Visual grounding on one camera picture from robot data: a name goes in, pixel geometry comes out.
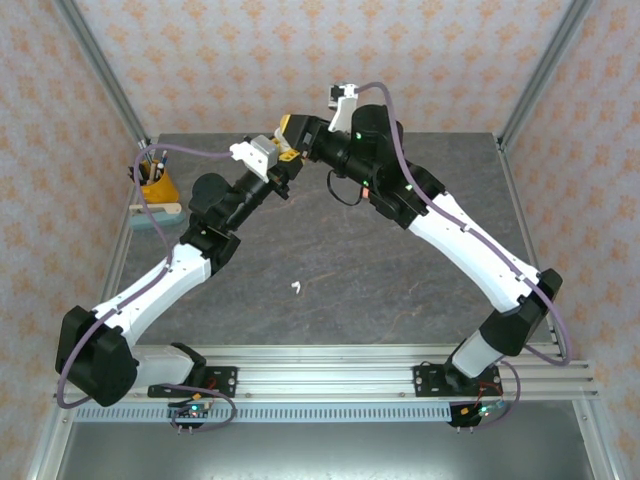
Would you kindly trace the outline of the yellow pen holder cup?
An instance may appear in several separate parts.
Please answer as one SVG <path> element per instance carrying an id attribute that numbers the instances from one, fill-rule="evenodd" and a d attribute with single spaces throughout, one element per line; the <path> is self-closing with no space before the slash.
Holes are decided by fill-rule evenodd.
<path id="1" fill-rule="evenodd" d="M 148 204 L 178 202 L 180 194 L 170 175 L 166 172 L 165 166 L 158 160 L 153 160 L 152 165 L 155 180 L 150 185 L 148 185 L 148 180 L 152 168 L 149 162 L 143 161 L 138 165 L 139 186 L 135 187 L 136 191 L 144 197 Z"/>

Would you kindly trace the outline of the teal and cream stapler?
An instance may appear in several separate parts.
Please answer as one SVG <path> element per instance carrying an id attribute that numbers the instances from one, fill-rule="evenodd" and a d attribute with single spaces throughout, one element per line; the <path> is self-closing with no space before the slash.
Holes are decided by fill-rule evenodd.
<path id="1" fill-rule="evenodd" d="M 152 219 L 146 214 L 142 204 L 129 206 L 129 225 L 132 230 L 148 230 L 158 224 L 160 227 L 172 226 L 181 223 L 185 218 L 185 211 L 179 203 L 149 204 Z"/>

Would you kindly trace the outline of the grey metal sheet panel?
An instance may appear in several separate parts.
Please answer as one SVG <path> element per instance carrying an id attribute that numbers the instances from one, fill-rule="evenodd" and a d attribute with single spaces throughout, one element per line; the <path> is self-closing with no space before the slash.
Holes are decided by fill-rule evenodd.
<path id="1" fill-rule="evenodd" d="M 438 423 L 75 423 L 36 480 L 602 480 L 569 416 L 474 433 Z"/>

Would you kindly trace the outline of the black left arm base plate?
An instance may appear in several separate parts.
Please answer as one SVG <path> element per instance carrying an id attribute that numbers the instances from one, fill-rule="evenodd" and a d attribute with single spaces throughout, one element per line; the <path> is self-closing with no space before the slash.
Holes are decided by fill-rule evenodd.
<path id="1" fill-rule="evenodd" d="M 214 391 L 229 398 L 234 398 L 238 386 L 239 369 L 233 366 L 204 366 L 196 369 L 181 383 L 186 390 L 175 386 L 152 385 L 147 389 L 150 398 L 186 398 L 199 394 L 200 390 Z"/>

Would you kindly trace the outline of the aluminium corner post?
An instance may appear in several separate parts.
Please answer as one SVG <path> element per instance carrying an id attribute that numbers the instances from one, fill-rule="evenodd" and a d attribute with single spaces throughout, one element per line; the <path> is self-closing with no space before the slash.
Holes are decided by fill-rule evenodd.
<path id="1" fill-rule="evenodd" d="M 506 152 L 515 142 L 539 98 L 543 94 L 565 51 L 581 27 L 594 0 L 571 0 L 543 55 L 530 76 L 510 114 L 505 127 L 496 137 L 499 150 Z"/>
<path id="2" fill-rule="evenodd" d="M 124 121 L 127 130 L 140 149 L 147 147 L 150 137 L 147 135 L 139 116 L 133 109 L 76 0 L 53 0 L 53 2 L 67 22 L 85 57 Z"/>

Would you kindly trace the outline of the aluminium extrusion table frame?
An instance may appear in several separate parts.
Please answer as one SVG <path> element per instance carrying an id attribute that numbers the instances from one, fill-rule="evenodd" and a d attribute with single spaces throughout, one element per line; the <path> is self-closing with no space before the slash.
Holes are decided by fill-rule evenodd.
<path id="1" fill-rule="evenodd" d="M 210 362 L 236 365 L 237 392 L 257 401 L 365 401 L 413 394 L 412 367 L 443 360 L 449 346 L 424 340 L 285 346 L 273 338 L 257 346 L 207 344 L 215 328 L 257 326 L 281 333 L 301 316 L 326 316 L 362 332 L 369 320 L 383 315 L 387 303 L 402 315 L 471 316 L 468 295 L 483 293 L 427 242 L 383 220 L 358 229 L 353 238 L 338 236 L 322 205 L 322 173 L 321 166 L 306 165 L 293 183 L 293 198 L 286 205 L 267 205 L 275 230 L 263 221 L 251 222 L 249 242 L 238 256 L 156 320 L 176 320 L 179 338 L 193 340 Z M 334 238 L 337 246 L 331 245 Z M 299 293 L 291 287 L 296 281 Z"/>

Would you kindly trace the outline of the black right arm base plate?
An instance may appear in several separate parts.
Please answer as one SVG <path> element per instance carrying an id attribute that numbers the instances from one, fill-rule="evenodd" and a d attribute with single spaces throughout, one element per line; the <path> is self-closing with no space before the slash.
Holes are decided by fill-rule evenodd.
<path id="1" fill-rule="evenodd" d="M 480 394 L 503 394 L 496 366 L 484 369 L 477 377 L 467 377 L 448 364 L 421 363 L 412 368 L 417 397 L 477 397 Z"/>

